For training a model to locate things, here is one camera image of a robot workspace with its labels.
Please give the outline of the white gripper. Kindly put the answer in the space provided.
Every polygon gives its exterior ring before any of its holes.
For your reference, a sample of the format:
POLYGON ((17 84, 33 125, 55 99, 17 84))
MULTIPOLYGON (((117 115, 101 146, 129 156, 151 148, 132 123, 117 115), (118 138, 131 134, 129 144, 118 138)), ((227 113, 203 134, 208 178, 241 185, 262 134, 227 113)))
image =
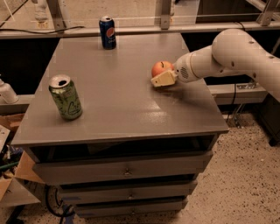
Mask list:
POLYGON ((177 80, 177 76, 183 82, 195 81, 195 75, 191 67, 191 56, 190 53, 187 53, 178 58, 173 64, 175 73, 172 70, 166 70, 156 75, 150 80, 152 85, 155 88, 173 85, 177 80))

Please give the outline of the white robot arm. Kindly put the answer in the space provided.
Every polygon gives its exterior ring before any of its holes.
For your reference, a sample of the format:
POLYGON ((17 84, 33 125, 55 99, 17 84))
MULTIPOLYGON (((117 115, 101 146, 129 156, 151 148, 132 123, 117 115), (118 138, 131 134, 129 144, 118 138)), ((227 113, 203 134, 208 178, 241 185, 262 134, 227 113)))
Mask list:
POLYGON ((151 69, 151 83, 158 88, 176 81, 188 83, 239 74, 246 74, 280 101, 280 59, 240 29, 220 32, 211 45, 189 52, 174 63, 159 61, 151 69))

